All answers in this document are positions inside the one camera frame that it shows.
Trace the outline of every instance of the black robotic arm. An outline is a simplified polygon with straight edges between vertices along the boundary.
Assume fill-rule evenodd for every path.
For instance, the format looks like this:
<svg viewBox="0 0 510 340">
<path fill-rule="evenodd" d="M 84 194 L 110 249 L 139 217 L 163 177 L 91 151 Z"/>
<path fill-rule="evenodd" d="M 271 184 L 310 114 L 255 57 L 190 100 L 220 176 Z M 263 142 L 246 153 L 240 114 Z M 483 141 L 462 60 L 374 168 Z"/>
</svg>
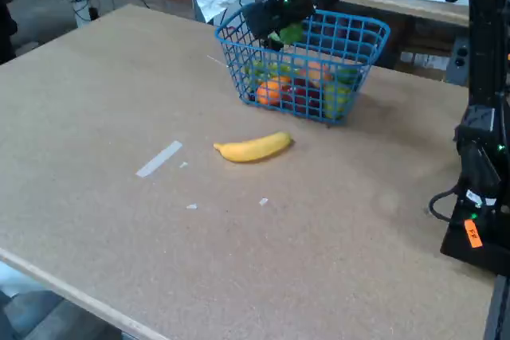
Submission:
<svg viewBox="0 0 510 340">
<path fill-rule="evenodd" d="M 314 14 L 316 6 L 328 8 L 337 1 L 268 0 L 252 4 L 244 16 L 253 35 L 265 39 Z M 510 276 L 510 213 L 505 213 L 510 212 L 509 3 L 469 0 L 469 99 L 455 132 L 462 170 L 457 184 L 430 202 L 433 215 L 449 222 L 441 251 L 503 276 Z M 452 216 L 437 213 L 435 201 L 453 193 L 457 204 Z M 469 240 L 475 235 L 477 240 Z"/>
</svg>

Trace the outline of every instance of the plastic basket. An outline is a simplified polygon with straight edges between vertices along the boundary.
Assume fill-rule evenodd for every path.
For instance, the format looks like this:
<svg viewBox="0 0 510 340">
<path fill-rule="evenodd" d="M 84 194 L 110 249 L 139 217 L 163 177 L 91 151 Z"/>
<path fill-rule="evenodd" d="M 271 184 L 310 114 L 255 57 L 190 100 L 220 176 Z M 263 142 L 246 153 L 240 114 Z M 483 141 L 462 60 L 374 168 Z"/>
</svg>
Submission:
<svg viewBox="0 0 510 340">
<path fill-rule="evenodd" d="M 216 30 L 241 100 L 324 123 L 344 121 L 390 27 L 317 10 L 302 21 L 302 39 L 276 52 L 253 37 L 242 10 Z"/>
</svg>

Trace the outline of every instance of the tape strip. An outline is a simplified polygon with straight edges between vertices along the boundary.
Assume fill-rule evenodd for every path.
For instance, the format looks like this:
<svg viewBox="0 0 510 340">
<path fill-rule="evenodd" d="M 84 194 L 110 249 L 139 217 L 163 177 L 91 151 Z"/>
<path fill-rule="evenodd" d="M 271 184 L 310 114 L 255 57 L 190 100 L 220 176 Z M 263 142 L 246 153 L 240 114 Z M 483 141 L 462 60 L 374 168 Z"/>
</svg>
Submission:
<svg viewBox="0 0 510 340">
<path fill-rule="evenodd" d="M 177 150 L 179 150 L 181 147 L 182 144 L 179 141 L 174 141 L 170 144 L 169 147 L 163 149 L 161 153 L 156 155 L 151 161 L 147 162 L 147 165 L 138 170 L 136 175 L 141 178 L 145 178 L 146 176 L 152 174 L 154 170 L 158 169 L 166 160 L 177 153 Z"/>
</svg>

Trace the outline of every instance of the floor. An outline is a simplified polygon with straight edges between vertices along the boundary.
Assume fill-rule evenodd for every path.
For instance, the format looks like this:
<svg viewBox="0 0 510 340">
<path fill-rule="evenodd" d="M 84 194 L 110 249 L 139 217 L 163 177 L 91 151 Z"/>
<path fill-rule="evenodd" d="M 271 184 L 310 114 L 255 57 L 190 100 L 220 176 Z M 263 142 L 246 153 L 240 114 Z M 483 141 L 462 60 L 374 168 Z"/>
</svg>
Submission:
<svg viewBox="0 0 510 340">
<path fill-rule="evenodd" d="M 194 18 L 190 5 L 161 0 L 145 0 L 154 10 L 174 14 L 183 18 Z M 144 6 L 140 0 L 113 0 L 115 8 L 127 4 Z M 100 14 L 112 11 L 112 0 L 92 0 Z M 13 36 L 15 48 L 42 45 L 76 28 L 74 11 L 69 0 L 14 0 L 9 4 L 13 19 L 18 24 L 18 33 Z"/>
</svg>

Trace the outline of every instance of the banana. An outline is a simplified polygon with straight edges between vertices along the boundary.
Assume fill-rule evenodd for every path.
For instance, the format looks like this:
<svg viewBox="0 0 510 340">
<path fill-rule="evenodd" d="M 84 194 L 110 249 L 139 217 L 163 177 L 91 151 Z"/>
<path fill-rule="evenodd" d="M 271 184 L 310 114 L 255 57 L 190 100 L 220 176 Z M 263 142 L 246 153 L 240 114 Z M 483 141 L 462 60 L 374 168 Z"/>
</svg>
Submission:
<svg viewBox="0 0 510 340">
<path fill-rule="evenodd" d="M 250 162 L 274 155 L 292 143 L 289 133 L 279 131 L 260 139 L 252 139 L 243 143 L 215 143 L 214 149 L 223 158 L 232 162 Z"/>
</svg>

